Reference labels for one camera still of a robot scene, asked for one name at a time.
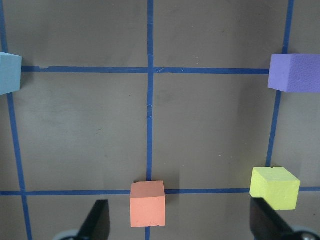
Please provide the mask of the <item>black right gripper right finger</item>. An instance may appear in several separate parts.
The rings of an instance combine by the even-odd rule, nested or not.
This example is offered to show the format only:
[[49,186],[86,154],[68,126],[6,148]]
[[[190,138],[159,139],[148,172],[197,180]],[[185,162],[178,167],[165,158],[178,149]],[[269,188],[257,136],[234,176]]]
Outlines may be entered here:
[[260,197],[250,200],[250,230],[255,240],[297,240],[293,229]]

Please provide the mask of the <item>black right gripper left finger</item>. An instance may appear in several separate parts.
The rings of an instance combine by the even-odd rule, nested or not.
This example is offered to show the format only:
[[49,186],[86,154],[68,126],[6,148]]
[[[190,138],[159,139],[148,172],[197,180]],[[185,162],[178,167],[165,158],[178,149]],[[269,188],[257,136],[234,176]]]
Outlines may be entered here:
[[107,240],[110,235],[109,201],[97,200],[81,226],[78,240]]

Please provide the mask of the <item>orange foam block near arm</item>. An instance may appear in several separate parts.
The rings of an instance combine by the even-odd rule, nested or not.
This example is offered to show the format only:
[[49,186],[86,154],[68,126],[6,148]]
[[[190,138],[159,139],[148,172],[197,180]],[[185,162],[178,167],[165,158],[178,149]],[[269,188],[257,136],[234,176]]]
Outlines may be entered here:
[[164,227],[166,225],[166,196],[164,182],[139,181],[130,189],[130,226]]

